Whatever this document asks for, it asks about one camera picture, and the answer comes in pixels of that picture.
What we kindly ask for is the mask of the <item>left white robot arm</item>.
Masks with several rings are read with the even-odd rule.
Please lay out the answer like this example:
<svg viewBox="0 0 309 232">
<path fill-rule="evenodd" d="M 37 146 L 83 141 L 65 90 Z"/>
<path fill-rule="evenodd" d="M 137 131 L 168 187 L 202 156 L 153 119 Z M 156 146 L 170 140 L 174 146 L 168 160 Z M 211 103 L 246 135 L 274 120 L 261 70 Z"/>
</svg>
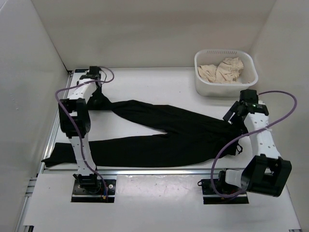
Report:
<svg viewBox="0 0 309 232">
<path fill-rule="evenodd" d="M 97 166 L 93 161 L 88 133 L 91 129 L 88 101 L 101 90 L 101 68 L 91 66 L 82 75 L 73 93 L 66 99 L 59 99 L 55 94 L 59 107 L 60 128 L 68 137 L 78 165 L 78 173 L 74 174 L 80 188 L 90 194 L 103 190 L 104 182 L 98 178 Z"/>
</svg>

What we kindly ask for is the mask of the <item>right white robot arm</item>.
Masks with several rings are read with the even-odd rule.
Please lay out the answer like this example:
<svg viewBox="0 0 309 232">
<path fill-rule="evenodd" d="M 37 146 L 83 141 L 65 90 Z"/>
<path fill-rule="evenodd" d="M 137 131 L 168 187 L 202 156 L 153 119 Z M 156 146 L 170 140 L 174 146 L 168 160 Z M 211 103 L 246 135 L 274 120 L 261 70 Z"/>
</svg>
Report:
<svg viewBox="0 0 309 232">
<path fill-rule="evenodd" d="M 267 106 L 259 102 L 258 96 L 255 90 L 242 90 L 239 100 L 224 116 L 224 121 L 250 138 L 253 158 L 244 170 L 226 169 L 220 171 L 217 183 L 211 180 L 214 192 L 221 197 L 232 198 L 243 192 L 278 197 L 291 173 L 291 162 L 282 159 L 277 150 Z"/>
</svg>

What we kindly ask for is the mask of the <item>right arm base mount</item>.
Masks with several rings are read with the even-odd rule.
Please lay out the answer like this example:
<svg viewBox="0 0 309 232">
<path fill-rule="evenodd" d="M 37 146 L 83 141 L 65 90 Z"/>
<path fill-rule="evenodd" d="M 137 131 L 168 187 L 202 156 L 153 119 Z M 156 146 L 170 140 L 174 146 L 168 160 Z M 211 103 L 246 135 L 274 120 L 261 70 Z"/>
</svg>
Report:
<svg viewBox="0 0 309 232">
<path fill-rule="evenodd" d="M 220 171 L 217 178 L 213 179 L 214 186 L 220 194 L 231 195 L 240 190 L 239 187 L 225 182 L 225 171 Z M 224 198 L 216 194 L 210 179 L 201 179 L 197 185 L 202 188 L 203 204 L 248 204 L 246 192 L 238 196 Z"/>
</svg>

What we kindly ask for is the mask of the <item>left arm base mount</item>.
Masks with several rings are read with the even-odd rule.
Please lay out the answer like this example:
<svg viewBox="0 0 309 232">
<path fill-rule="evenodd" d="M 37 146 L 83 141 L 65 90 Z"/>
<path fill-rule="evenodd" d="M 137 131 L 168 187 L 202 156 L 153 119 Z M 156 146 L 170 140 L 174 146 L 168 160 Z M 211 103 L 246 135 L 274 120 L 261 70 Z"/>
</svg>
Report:
<svg viewBox="0 0 309 232">
<path fill-rule="evenodd" d="M 95 174 L 81 176 L 74 174 L 72 203 L 114 203 L 116 179 L 105 179 L 104 182 Z"/>
</svg>

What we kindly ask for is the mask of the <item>black trousers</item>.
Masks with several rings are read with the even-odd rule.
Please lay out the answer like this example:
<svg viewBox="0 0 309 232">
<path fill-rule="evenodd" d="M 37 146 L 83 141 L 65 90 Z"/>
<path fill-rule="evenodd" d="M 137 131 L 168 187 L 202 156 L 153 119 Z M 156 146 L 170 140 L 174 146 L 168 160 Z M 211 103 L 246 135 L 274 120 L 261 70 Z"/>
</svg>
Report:
<svg viewBox="0 0 309 232">
<path fill-rule="evenodd" d="M 216 157 L 236 155 L 241 130 L 226 121 L 170 105 L 137 100 L 111 102 L 103 94 L 93 96 L 88 111 L 111 111 L 159 134 L 130 136 L 89 143 L 98 166 L 166 168 L 199 164 Z"/>
</svg>

